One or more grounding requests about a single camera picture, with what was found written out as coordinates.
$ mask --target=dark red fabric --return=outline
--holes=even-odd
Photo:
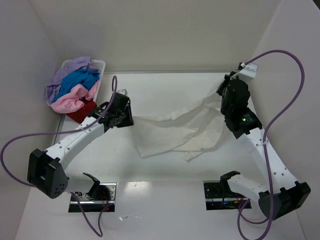
[[[80,108],[78,111],[66,114],[68,117],[75,120],[78,124],[81,124],[85,120],[85,118],[88,117],[88,114],[91,113],[91,111],[97,106],[97,104],[93,100],[88,101],[83,98],[81,101],[84,102],[84,106],[82,108]]]

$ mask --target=white wall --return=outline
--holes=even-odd
[[[0,0],[0,146],[11,138],[53,131],[59,115],[46,105],[45,85],[58,55],[27,0]],[[26,180],[29,154],[51,138],[19,140],[4,154],[7,167]],[[15,238],[30,188],[13,181],[0,167],[0,239]]]
[[[62,59],[106,71],[231,70],[253,54],[279,0],[30,0]]]
[[[305,69],[305,85],[293,106],[274,124],[269,138],[283,162],[311,194],[299,209],[305,236],[319,239],[320,198],[320,11],[312,0],[282,0],[254,56],[272,49],[294,53]],[[261,60],[250,86],[255,109],[266,125],[294,96],[300,84],[297,64],[273,53]]]

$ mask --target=blue cloth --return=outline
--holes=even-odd
[[[62,79],[59,93],[54,97],[53,103],[60,97],[70,93],[71,89],[78,84],[81,84],[88,91],[99,80],[100,73],[88,69],[78,69]]]

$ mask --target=white floor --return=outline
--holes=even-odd
[[[224,73],[117,74],[118,89],[127,89],[134,116],[165,114],[205,96]],[[101,84],[97,103],[111,96],[112,75]],[[63,130],[77,127],[66,119]],[[170,152],[141,159],[129,128],[111,129],[93,141],[66,172],[87,172],[102,182],[120,182],[114,213],[103,214],[105,239],[241,239],[237,211],[206,211],[203,182],[218,180],[237,170],[262,181],[253,159],[225,129],[225,137],[212,152],[186,162],[183,153]],[[70,195],[51,200],[32,189],[16,240],[95,239],[80,213],[67,213]],[[257,208],[246,215],[260,216]],[[97,213],[89,219],[97,225]],[[242,223],[249,238],[263,232]],[[266,239],[305,239],[296,212],[273,223]]]

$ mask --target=white cloth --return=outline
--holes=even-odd
[[[141,158],[169,151],[184,152],[185,160],[213,148],[223,133],[224,116],[216,88],[190,106],[158,117],[133,118],[133,142]]]

